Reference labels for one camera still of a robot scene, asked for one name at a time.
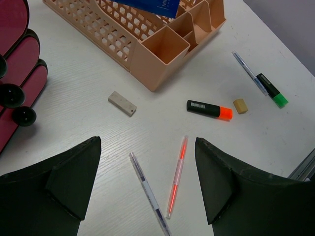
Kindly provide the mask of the blue plastic folder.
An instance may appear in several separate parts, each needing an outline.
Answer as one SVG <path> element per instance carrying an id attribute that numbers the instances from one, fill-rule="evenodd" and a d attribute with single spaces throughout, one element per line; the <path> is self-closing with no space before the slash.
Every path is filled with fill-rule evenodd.
<path id="1" fill-rule="evenodd" d="M 180 4 L 180 0 L 116 0 L 116 2 L 169 18 L 176 17 Z"/>

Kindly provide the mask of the black pink drawer unit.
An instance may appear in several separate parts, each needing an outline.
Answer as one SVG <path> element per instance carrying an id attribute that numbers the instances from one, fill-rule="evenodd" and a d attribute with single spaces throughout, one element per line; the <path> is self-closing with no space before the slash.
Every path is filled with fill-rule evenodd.
<path id="1" fill-rule="evenodd" d="M 29 28 L 26 0 L 0 2 L 0 148 L 18 127 L 34 124 L 32 108 L 42 93 L 48 68 L 40 59 L 40 41 Z"/>

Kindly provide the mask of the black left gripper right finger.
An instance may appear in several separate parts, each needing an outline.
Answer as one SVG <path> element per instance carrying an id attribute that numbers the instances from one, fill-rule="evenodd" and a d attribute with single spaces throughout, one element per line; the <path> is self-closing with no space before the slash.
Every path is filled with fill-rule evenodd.
<path id="1" fill-rule="evenodd" d="M 249 165 L 204 138 L 195 161 L 207 216 L 216 236 L 312 236 L 315 183 Z"/>

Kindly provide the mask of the peach plastic file organizer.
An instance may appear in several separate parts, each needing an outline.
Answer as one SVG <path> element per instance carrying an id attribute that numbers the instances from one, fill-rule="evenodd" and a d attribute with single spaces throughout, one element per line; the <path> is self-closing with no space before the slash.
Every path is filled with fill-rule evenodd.
<path id="1" fill-rule="evenodd" d="M 167 81 L 225 22 L 221 0 L 182 0 L 175 18 L 110 0 L 45 4 L 150 91 Z"/>

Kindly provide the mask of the clear grey pen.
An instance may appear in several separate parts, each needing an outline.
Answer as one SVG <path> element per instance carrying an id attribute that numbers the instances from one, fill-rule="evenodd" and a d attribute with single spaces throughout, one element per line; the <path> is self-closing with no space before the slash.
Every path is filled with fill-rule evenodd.
<path id="1" fill-rule="evenodd" d="M 155 198 L 155 196 L 154 196 L 154 194 L 150 188 L 150 185 L 149 185 L 149 183 L 148 183 L 148 181 L 147 181 L 147 179 L 146 179 L 146 177 L 142 171 L 142 168 L 141 168 L 135 154 L 133 152 L 131 152 L 129 154 L 129 157 L 130 157 L 130 161 L 134 167 L 134 170 L 135 170 L 135 172 L 139 178 L 139 181 L 142 185 L 142 188 L 143 188 L 143 190 L 147 196 L 147 199 L 148 199 L 148 201 L 149 201 L 149 203 L 153 209 L 153 212 L 157 218 L 157 221 L 160 224 L 160 227 L 161 227 L 164 235 L 165 236 L 171 236 L 171 231 L 167 225 L 166 219 L 164 218 L 164 216 L 160 210 L 158 202 L 157 202 L 157 200 L 156 200 L 156 198 Z"/>

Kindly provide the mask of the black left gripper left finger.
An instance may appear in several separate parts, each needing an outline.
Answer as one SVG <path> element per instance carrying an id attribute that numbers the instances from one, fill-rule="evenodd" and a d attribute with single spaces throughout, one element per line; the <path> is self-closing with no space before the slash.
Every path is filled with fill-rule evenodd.
<path id="1" fill-rule="evenodd" d="M 101 139 L 0 177 L 2 236 L 75 236 L 86 217 Z"/>

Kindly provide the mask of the orange clear pen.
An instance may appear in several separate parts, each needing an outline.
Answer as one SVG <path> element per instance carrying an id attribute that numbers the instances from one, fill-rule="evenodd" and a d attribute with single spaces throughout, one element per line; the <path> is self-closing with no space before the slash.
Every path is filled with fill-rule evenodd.
<path id="1" fill-rule="evenodd" d="M 173 184 L 170 192 L 170 198 L 169 198 L 169 203 L 167 207 L 167 214 L 166 218 L 170 219 L 174 210 L 174 205 L 177 197 L 177 192 L 178 192 L 178 187 L 180 184 L 180 179 L 181 179 L 181 174 L 182 174 L 182 169 L 184 165 L 184 159 L 187 151 L 187 144 L 188 144 L 188 136 L 185 135 L 182 141 L 180 153 L 179 153 L 179 159 L 177 162 L 177 167 L 173 179 Z"/>

